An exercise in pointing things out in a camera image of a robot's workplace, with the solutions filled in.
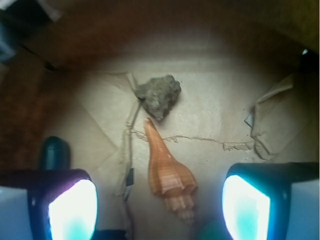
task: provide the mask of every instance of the crumpled paper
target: crumpled paper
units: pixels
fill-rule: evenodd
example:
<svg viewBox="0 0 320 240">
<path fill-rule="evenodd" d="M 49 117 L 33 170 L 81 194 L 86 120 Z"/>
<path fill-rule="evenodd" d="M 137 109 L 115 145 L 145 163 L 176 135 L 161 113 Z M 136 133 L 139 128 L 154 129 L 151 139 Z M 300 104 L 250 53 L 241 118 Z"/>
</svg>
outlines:
<svg viewBox="0 0 320 240">
<path fill-rule="evenodd" d="M 294 161 L 295 152 L 306 152 L 299 146 L 310 140 L 311 118 L 305 93 L 295 86 L 303 81 L 299 74 L 291 74 L 257 100 L 251 136 L 262 159 L 288 162 Z"/>
</svg>

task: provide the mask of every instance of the bright light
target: bright light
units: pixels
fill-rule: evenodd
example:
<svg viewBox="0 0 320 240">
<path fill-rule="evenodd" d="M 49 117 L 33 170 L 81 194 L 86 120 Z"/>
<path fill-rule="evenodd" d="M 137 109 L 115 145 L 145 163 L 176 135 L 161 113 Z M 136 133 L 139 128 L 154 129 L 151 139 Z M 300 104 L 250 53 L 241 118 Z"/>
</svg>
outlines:
<svg viewBox="0 0 320 240">
<path fill-rule="evenodd" d="M 53 240 L 89 240 L 97 220 L 97 189 L 80 180 L 49 204 Z"/>
<path fill-rule="evenodd" d="M 270 197 L 237 175 L 223 185 L 222 208 L 226 227 L 234 240 L 266 240 Z"/>
</svg>

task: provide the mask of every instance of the shell spire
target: shell spire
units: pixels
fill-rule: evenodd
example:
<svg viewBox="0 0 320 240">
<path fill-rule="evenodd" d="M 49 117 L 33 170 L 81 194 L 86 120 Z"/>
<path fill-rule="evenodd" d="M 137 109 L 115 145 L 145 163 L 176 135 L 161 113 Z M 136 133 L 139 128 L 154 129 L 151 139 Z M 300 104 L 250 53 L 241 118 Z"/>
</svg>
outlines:
<svg viewBox="0 0 320 240">
<path fill-rule="evenodd" d="M 148 181 L 154 195 L 164 198 L 169 211 L 178 214 L 186 223 L 194 220 L 193 194 L 198 185 L 191 171 L 169 152 L 150 118 L 144 121 L 150 147 Z"/>
</svg>

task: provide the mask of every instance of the seashell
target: seashell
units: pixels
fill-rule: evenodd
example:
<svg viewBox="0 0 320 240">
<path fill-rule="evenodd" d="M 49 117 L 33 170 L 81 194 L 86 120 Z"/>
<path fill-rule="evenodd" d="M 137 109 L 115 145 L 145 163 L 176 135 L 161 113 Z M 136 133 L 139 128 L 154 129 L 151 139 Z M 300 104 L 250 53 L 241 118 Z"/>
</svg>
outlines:
<svg viewBox="0 0 320 240">
<path fill-rule="evenodd" d="M 144 122 L 150 147 L 148 181 L 154 195 L 164 198 L 169 211 L 191 224 L 194 221 L 193 194 L 198 185 L 191 171 L 178 162 L 167 149 L 150 118 Z"/>
</svg>

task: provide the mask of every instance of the orange seashell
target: orange seashell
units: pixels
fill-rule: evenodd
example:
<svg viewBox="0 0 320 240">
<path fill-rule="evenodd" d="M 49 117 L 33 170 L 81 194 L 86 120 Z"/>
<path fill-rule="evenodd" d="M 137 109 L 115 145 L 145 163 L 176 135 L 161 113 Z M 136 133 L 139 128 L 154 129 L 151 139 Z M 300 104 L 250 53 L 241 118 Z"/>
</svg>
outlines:
<svg viewBox="0 0 320 240">
<path fill-rule="evenodd" d="M 164 198 L 169 211 L 176 212 L 187 223 L 194 220 L 193 194 L 198 185 L 191 171 L 169 152 L 150 118 L 144 122 L 150 146 L 148 180 L 154 195 Z"/>
</svg>

